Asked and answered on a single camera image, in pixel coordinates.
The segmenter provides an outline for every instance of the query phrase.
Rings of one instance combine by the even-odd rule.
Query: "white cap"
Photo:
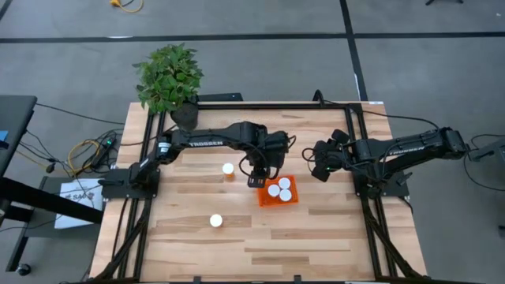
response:
[[[217,228],[223,224],[223,217],[219,214],[214,214],[211,216],[211,226]]]
[[[287,177],[283,177],[279,180],[279,186],[281,189],[288,189],[291,186],[291,181]]]
[[[289,189],[283,189],[283,190],[281,190],[279,197],[284,202],[290,201],[291,197],[292,197],[291,191]]]
[[[268,186],[268,194],[272,197],[277,197],[281,189],[277,185]]]
[[[234,172],[234,164],[226,163],[223,165],[223,173],[224,174],[232,174]]]

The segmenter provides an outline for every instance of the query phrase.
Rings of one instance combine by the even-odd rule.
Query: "wooden tabletop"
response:
[[[384,105],[363,103],[363,107],[385,114]],[[123,144],[142,141],[147,116],[139,103],[130,105]],[[279,175],[295,176],[299,204],[260,208],[245,175],[236,170],[235,179],[226,180],[223,164],[233,163],[237,169],[242,151],[186,149],[174,163],[160,167],[162,179],[152,205],[141,281],[192,281],[198,275],[203,281],[289,281],[294,275],[304,280],[374,279],[351,173],[340,170],[323,183],[311,176],[301,158],[303,148],[327,140],[334,129],[346,131],[342,110],[201,110],[198,121],[198,129],[251,121],[266,125],[270,133],[284,130],[296,135]],[[391,138],[386,118],[365,114],[365,121],[370,138]],[[173,124],[167,116],[165,128]],[[139,155],[140,145],[121,147],[119,167],[127,168]],[[107,203],[91,276],[110,261],[123,201]],[[425,274],[410,209],[394,197],[383,198],[383,203],[391,240],[411,266]],[[126,208],[119,244],[128,212]],[[221,228],[210,226],[213,214],[223,216]],[[386,275],[383,247],[378,239],[377,243]],[[130,250],[127,276],[133,273],[136,247],[137,243]]]

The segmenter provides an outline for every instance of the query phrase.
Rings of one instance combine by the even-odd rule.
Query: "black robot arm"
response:
[[[349,137],[340,130],[335,130],[331,137],[327,142],[318,141],[310,149],[316,162],[312,175],[321,181],[326,181],[331,172],[343,168],[363,174],[371,183],[377,184],[401,170],[431,159],[460,159],[468,151],[459,132],[450,128],[391,140],[349,142]],[[386,157],[391,155],[398,157],[386,162]]]
[[[227,146],[245,152],[243,160],[247,159],[252,166],[251,174],[245,173],[249,176],[248,186],[261,188],[267,178],[275,178],[279,172],[288,152],[289,142],[287,133],[278,131],[268,134],[266,126],[248,121],[234,123],[225,129],[167,131],[157,138],[154,149],[144,160],[130,166],[127,181],[120,183],[145,189],[153,183],[152,177],[158,166],[172,163],[184,149]],[[276,168],[274,177],[270,175],[271,167]],[[111,186],[117,188],[117,172],[118,170],[112,170],[100,183],[104,187],[109,185],[109,189],[112,189]]]

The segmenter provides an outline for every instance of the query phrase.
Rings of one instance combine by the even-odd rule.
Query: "black metal frame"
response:
[[[319,90],[316,92],[314,95],[313,101],[317,101],[317,103],[227,103],[227,104],[221,104],[221,103],[202,103],[199,104],[199,109],[200,110],[278,110],[278,109],[284,109],[284,110],[343,110],[345,115],[346,115],[346,124],[347,128],[349,131],[350,139],[351,140],[356,140],[357,136],[354,131],[354,124],[353,124],[353,117],[352,113],[354,112],[357,115],[357,120],[360,128],[360,135],[361,138],[368,138],[366,126],[365,126],[365,119],[363,117],[363,113],[361,112],[362,110],[362,105],[361,103],[343,103],[343,104],[335,104],[335,103],[325,103],[323,95],[319,92]],[[151,132],[152,129],[152,120],[153,117],[150,115],[148,117],[148,122],[147,122],[147,127],[146,127],[146,133],[144,134],[144,138],[149,137],[149,133]],[[158,131],[157,133],[160,134],[163,132],[163,126],[164,126],[164,121],[165,121],[165,114],[160,115],[159,123],[158,123]],[[147,148],[148,148],[148,140],[144,140],[144,144],[142,146],[142,153],[141,153],[141,158],[145,157],[147,153]],[[370,249],[370,256],[372,258],[372,267],[374,271],[374,276],[375,276],[375,281],[377,282],[389,282],[389,283],[444,283],[444,284],[449,284],[449,283],[462,283],[462,282],[452,282],[452,281],[440,281],[440,280],[433,280],[430,279],[429,277],[419,275],[416,271],[414,271],[410,265],[402,258],[401,254],[399,251],[394,247],[394,245],[391,243],[389,240],[389,235],[388,235],[388,230],[387,230],[387,223],[386,223],[386,216],[384,214],[384,209],[383,209],[383,204],[380,196],[374,196],[374,201],[375,201],[375,209],[376,209],[376,214],[377,214],[377,219],[373,216],[372,210],[370,208],[369,204],[369,197],[367,194],[368,191],[368,186],[365,182],[365,179],[363,176],[360,176],[358,174],[353,173],[353,181],[354,181],[354,188],[356,190],[356,194],[360,197],[361,199],[361,206],[363,209],[363,216],[365,220],[365,228],[367,232],[367,238],[368,238],[368,246]],[[149,220],[149,214],[152,206],[152,199],[146,199],[144,203],[144,210],[142,212],[142,216],[140,219],[142,219],[142,225],[140,232],[138,233],[139,235],[139,242],[138,242],[138,247],[137,247],[137,257],[135,259],[135,268],[133,271],[133,277],[132,278],[125,278],[125,268],[121,270],[120,267],[120,274],[118,274],[117,279],[100,279],[97,282],[104,282],[104,283],[112,283],[112,282],[117,282],[117,283],[130,283],[130,282],[139,282],[140,280],[140,273],[141,273],[141,268],[142,268],[142,262],[143,262],[143,256],[144,256],[144,250],[145,250],[145,245],[146,245],[146,239],[147,239],[147,232],[148,232],[148,226],[147,222]],[[135,210],[130,210],[129,213],[129,223],[127,225],[127,228],[133,228],[133,220],[136,218],[137,213],[137,206],[135,206]],[[388,276],[383,276],[381,268],[380,268],[380,259],[379,259],[379,253],[377,249],[377,243],[376,243],[376,238],[377,236],[381,242],[384,245],[385,252],[386,252],[386,257],[387,257],[387,267],[389,270],[389,275]],[[137,234],[130,235],[127,233],[126,237],[129,239],[130,245],[133,243],[133,240],[137,237]],[[122,265],[126,262],[126,256],[122,261]],[[398,273],[396,271],[396,265],[400,268],[402,273],[406,276],[406,278],[400,278],[398,277]],[[196,276],[195,281],[200,282],[201,279]],[[301,277],[299,275],[295,275],[294,282],[299,282],[299,283],[312,283],[312,282],[306,282],[302,281]],[[189,284],[191,282],[170,282],[170,283],[184,283],[184,284]],[[263,282],[263,283],[288,283],[288,282]],[[342,281],[334,281],[334,282],[313,282],[313,283],[343,283]]]

